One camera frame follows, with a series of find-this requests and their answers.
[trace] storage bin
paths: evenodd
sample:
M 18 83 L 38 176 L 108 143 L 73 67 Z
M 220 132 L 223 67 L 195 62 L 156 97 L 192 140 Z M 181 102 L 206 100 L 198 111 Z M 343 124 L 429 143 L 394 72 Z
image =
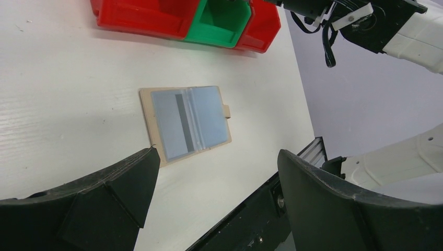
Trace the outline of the storage bin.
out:
M 124 32 L 184 39 L 200 0 L 91 0 L 97 25 Z
M 264 0 L 250 0 L 252 15 L 235 49 L 266 52 L 278 31 L 280 17 L 277 7 Z
M 251 17 L 243 0 L 201 0 L 185 41 L 233 48 Z

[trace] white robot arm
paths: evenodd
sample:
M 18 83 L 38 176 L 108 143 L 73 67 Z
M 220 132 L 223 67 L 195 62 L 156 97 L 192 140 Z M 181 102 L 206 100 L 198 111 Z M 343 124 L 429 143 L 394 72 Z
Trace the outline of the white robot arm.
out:
M 427 12 L 414 13 L 383 51 L 443 74 L 443 7 L 430 0 L 419 3 Z
M 337 33 L 369 51 L 406 59 L 443 74 L 443 7 L 431 0 L 265 0 L 291 11 L 306 33 L 323 28 L 328 67 Z M 313 25 L 310 31 L 304 23 Z

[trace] beige cardboard folder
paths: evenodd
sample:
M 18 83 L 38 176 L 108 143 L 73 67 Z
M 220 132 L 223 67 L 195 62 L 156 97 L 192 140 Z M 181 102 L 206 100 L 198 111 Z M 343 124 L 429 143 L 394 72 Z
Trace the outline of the beige cardboard folder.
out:
M 224 122 L 226 123 L 227 140 L 225 142 L 223 142 L 223 143 L 219 143 L 217 145 L 214 145 L 214 146 L 202 149 L 202 150 L 195 149 L 194 151 L 190 151 L 190 152 L 188 152 L 186 154 L 183 154 L 182 156 L 179 156 L 177 158 L 168 160 L 167 153 L 166 153 L 166 150 L 165 150 L 165 147 L 164 147 L 164 139 L 162 140 L 162 137 L 161 137 L 161 135 L 162 135 L 161 134 L 161 129 L 160 129 L 160 126 L 159 126 L 159 121 L 157 119 L 158 115 L 156 114 L 156 107 L 155 107 L 155 104 L 154 104 L 155 102 L 154 102 L 154 98 L 153 98 L 152 94 L 154 92 L 160 92 L 160 91 L 170 91 L 170 90 L 172 90 L 172 91 L 174 91 L 174 90 L 182 91 L 182 90 L 189 90 L 191 88 L 200 88 L 200 87 L 144 88 L 144 89 L 140 90 L 140 97 L 142 99 L 142 104 L 143 104 L 143 110 L 144 110 L 144 114 L 145 114 L 146 124 L 148 126 L 148 131 L 149 131 L 149 137 L 150 137 L 150 140 L 151 140 L 151 144 L 154 145 L 157 148 L 158 154 L 160 155 L 160 159 L 161 159 L 160 167 L 163 167 L 163 166 L 169 165 L 171 163 L 180 161 L 180 160 L 182 160 L 184 158 L 189 158 L 189 157 L 191 157 L 191 156 L 193 156 L 195 154 L 208 151 L 210 149 L 213 149 L 213 148 L 218 147 L 220 145 L 227 144 L 227 143 L 232 141 L 232 138 L 231 138 L 231 135 L 230 135 L 230 132 L 229 132 L 228 122 L 227 122 L 227 119 L 230 118 L 231 114 L 230 114 L 230 111 L 229 111 L 229 107 L 227 105 L 222 105 L 223 114 L 224 114 L 224 117 L 225 117 Z M 216 88 L 217 88 L 217 91 L 218 91 L 218 96 L 220 97 L 220 100 L 221 100 L 220 90 L 219 90 L 218 87 L 216 87 Z M 172 137 L 171 134 L 183 133 L 183 132 L 180 132 L 180 130 L 184 130 L 184 129 L 176 128 L 176 130 L 173 133 L 170 133 L 170 134 L 168 134 L 166 136 L 167 137 Z

